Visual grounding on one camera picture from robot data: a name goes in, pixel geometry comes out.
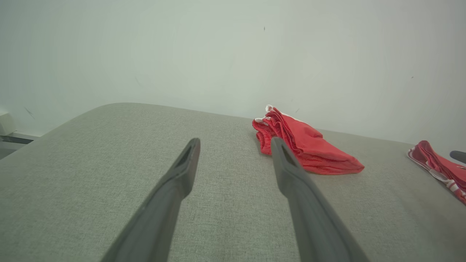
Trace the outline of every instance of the folded red fabric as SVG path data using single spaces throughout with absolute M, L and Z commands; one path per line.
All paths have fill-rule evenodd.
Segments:
M 308 124 L 281 113 L 267 105 L 264 118 L 253 120 L 258 131 L 260 151 L 271 155 L 273 137 L 282 138 L 305 170 L 322 175 L 359 173 L 364 166 L 359 161 L 323 139 L 322 134 Z
M 425 140 L 411 148 L 408 157 L 442 181 L 461 202 L 466 204 L 466 167 L 439 156 Z

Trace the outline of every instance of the fabric texture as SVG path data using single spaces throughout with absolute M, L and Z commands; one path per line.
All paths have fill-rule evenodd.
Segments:
M 463 204 L 466 204 L 466 167 L 439 156 L 425 140 L 411 148 L 408 157 L 442 181 Z
M 464 261 L 466 208 L 406 157 L 413 145 L 319 132 L 366 165 L 309 176 L 371 261 Z M 100 261 L 193 137 L 199 165 L 169 261 L 299 261 L 250 119 L 137 103 L 93 109 L 0 160 L 0 261 Z
M 359 161 L 323 139 L 323 135 L 310 125 L 266 106 L 264 118 L 253 120 L 258 131 L 260 151 L 271 155 L 273 137 L 282 138 L 305 170 L 321 175 L 359 173 L 364 166 Z

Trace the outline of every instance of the red garment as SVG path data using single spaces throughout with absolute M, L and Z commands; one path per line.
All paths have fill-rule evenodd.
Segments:
M 466 167 L 436 154 L 429 142 L 423 140 L 408 151 L 408 157 L 445 183 L 456 197 L 466 204 Z
M 308 124 L 280 113 L 268 105 L 264 118 L 256 118 L 253 127 L 258 131 L 260 151 L 271 155 L 273 137 L 282 138 L 305 170 L 322 175 L 359 173 L 364 166 L 359 161 L 332 146 L 322 134 Z

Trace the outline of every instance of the white object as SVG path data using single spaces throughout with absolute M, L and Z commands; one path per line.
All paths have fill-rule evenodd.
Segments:
M 265 106 L 265 111 L 266 111 L 267 113 L 269 113 L 269 112 L 271 112 L 271 111 L 274 111 L 274 112 L 275 112 L 274 106 L 269 105 L 269 104 L 266 105 L 266 106 Z M 306 123 L 306 122 L 304 122 L 304 121 L 301 121 L 301 120 L 299 120 L 299 119 L 296 119 L 296 118 L 294 118 L 294 117 L 292 117 L 292 116 L 290 116 L 290 115 L 287 115 L 287 114 L 285 114 L 285 113 L 283 113 L 283 112 L 280 112 L 280 113 L 281 113 L 282 115 L 287 116 L 287 117 L 291 117 L 292 119 L 294 119 L 294 120 L 296 120 L 296 121 L 299 121 L 299 122 L 303 122 L 303 123 L 305 123 L 305 124 L 308 124 L 308 123 Z M 257 123 L 262 123 L 262 122 L 264 122 L 263 119 L 265 119 L 265 118 L 270 119 L 270 117 L 254 118 L 254 121 L 256 121 Z
M 0 112 L 0 136 L 6 136 L 15 131 L 13 118 L 9 113 Z
M 452 192 L 455 192 L 457 190 L 459 190 L 459 192 L 461 193 L 461 197 L 466 199 L 466 192 L 464 192 L 463 190 L 461 190 L 457 185 L 456 185 L 456 181 L 454 181 L 453 179 L 448 179 L 447 177 L 445 177 L 445 175 L 443 175 L 442 173 L 439 173 L 433 169 L 430 168 L 429 166 L 429 161 L 426 161 L 425 163 L 421 163 L 419 161 L 417 161 L 413 156 L 412 156 L 412 153 L 413 151 L 416 149 L 416 147 L 413 147 L 411 148 L 407 155 L 408 157 L 414 161 L 414 163 L 420 165 L 421 167 L 423 167 L 425 170 L 427 170 L 433 177 L 435 177 L 437 180 L 439 181 L 442 181 L 445 186 L 450 189 L 450 191 Z

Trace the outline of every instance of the gray fabric surface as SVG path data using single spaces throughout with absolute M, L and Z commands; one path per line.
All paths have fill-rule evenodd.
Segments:
M 0 148 L 0 159 L 5 158 L 7 155 L 13 153 L 16 150 Z
M 117 103 L 0 161 L 0 261 L 98 261 L 192 137 L 194 188 L 169 261 L 299 261 L 288 203 L 251 119 Z M 310 174 L 372 261 L 464 261 L 466 208 L 411 145 L 322 131 L 360 174 Z

